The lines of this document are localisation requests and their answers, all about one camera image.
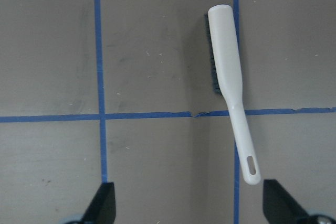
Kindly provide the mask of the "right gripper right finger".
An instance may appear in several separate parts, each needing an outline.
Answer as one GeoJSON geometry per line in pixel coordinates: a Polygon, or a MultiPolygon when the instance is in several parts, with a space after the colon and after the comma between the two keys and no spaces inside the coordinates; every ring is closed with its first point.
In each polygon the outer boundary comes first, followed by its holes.
{"type": "Polygon", "coordinates": [[[310,214],[275,179],[265,179],[262,191],[263,214],[271,224],[333,223],[333,218],[310,214]]]}

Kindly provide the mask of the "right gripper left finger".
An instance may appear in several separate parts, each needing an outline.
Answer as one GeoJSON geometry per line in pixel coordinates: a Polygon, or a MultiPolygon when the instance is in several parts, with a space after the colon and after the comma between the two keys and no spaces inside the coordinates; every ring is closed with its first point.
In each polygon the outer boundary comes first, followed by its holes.
{"type": "Polygon", "coordinates": [[[102,183],[79,223],[113,224],[116,198],[113,182],[102,183]]]}

